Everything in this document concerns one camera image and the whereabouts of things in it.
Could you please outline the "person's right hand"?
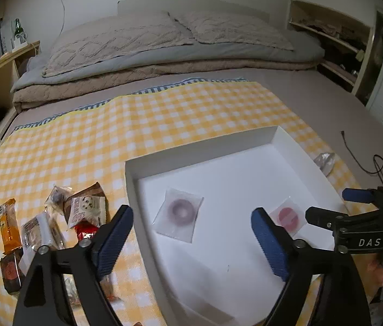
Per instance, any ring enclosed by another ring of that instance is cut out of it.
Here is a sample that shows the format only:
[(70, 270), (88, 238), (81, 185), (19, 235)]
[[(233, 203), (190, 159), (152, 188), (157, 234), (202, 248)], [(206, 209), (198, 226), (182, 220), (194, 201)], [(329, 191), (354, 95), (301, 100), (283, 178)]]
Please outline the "person's right hand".
[(369, 301), (383, 288), (383, 265), (377, 255), (372, 254), (366, 264), (365, 291)]

